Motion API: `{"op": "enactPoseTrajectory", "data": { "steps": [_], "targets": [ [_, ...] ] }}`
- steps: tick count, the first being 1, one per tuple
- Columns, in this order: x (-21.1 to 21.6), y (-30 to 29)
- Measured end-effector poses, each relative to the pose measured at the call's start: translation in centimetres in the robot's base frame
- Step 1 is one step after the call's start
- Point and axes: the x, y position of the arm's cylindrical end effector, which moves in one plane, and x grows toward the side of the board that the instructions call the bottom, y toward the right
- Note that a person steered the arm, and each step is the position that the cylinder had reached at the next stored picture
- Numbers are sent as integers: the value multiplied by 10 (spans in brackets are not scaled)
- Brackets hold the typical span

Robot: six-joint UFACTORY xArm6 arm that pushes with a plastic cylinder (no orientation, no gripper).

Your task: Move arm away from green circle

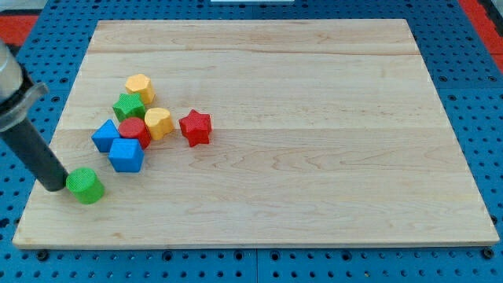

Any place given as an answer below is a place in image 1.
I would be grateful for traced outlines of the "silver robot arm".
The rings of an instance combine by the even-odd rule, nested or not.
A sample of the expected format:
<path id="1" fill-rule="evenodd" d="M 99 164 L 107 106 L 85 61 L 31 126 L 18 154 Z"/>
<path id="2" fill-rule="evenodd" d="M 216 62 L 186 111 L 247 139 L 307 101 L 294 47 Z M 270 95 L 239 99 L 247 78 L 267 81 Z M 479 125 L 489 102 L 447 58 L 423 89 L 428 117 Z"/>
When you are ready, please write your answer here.
<path id="1" fill-rule="evenodd" d="M 30 107 L 48 93 L 48 86 L 34 83 L 9 47 L 1 41 L 1 132 L 22 122 Z"/>

